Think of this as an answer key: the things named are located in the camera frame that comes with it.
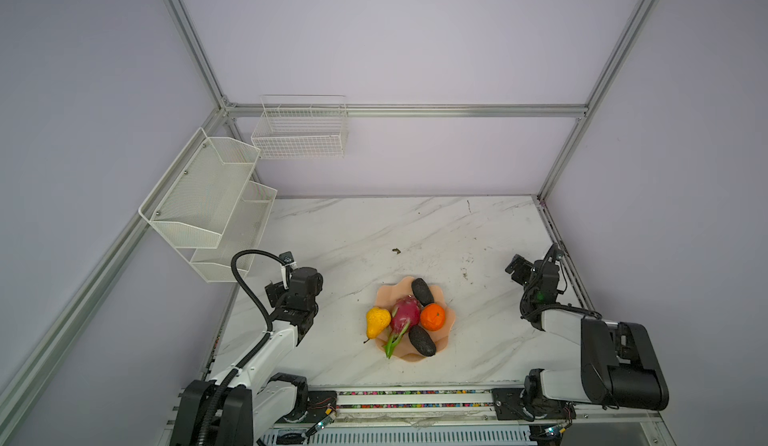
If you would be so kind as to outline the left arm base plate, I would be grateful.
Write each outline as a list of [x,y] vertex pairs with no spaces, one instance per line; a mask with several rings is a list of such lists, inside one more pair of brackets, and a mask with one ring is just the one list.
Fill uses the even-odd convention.
[[336,391],[309,391],[298,413],[290,413],[281,418],[279,424],[317,423],[329,415],[328,410],[337,408]]

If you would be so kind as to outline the pink dragon fruit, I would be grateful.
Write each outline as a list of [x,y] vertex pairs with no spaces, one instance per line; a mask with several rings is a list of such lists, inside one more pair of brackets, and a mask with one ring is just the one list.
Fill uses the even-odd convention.
[[400,298],[391,310],[392,321],[389,325],[390,333],[384,345],[384,352],[388,359],[393,356],[396,347],[403,336],[413,327],[419,325],[421,304],[414,296]]

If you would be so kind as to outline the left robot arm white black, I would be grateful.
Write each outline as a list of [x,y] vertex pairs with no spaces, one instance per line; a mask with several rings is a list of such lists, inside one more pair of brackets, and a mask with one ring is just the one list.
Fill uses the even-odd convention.
[[265,331],[227,370],[183,390],[171,445],[255,445],[279,419],[306,411],[306,378],[276,368],[312,327],[323,276],[311,267],[283,266],[281,273],[282,282],[265,287],[271,310],[235,275],[262,314]]

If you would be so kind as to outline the orange tangerine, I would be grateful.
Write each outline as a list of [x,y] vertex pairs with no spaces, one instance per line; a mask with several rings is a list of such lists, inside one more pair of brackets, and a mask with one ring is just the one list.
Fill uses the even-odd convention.
[[445,309],[437,303],[431,303],[422,308],[419,325],[427,331],[436,332],[444,327],[446,320]]

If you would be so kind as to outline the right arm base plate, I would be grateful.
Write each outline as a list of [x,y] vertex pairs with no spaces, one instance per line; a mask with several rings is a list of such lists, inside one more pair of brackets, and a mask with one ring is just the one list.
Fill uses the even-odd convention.
[[496,417],[500,421],[573,420],[572,403],[534,396],[523,388],[494,388],[491,390]]

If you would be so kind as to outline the yellow pear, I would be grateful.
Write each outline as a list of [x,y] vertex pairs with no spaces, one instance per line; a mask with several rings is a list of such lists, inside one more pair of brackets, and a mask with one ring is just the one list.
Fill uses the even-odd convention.
[[366,340],[370,341],[384,332],[392,321],[388,309],[373,307],[366,313]]

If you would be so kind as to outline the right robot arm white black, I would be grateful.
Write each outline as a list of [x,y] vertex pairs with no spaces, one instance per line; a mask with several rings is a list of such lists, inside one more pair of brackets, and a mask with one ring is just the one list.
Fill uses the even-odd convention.
[[572,404],[662,411],[670,392],[647,329],[606,321],[596,311],[562,304],[559,288],[563,253],[550,246],[531,262],[515,255],[505,273],[522,287],[519,313],[534,329],[579,348],[579,364],[565,370],[533,369],[526,376],[519,407],[524,417],[563,414]]

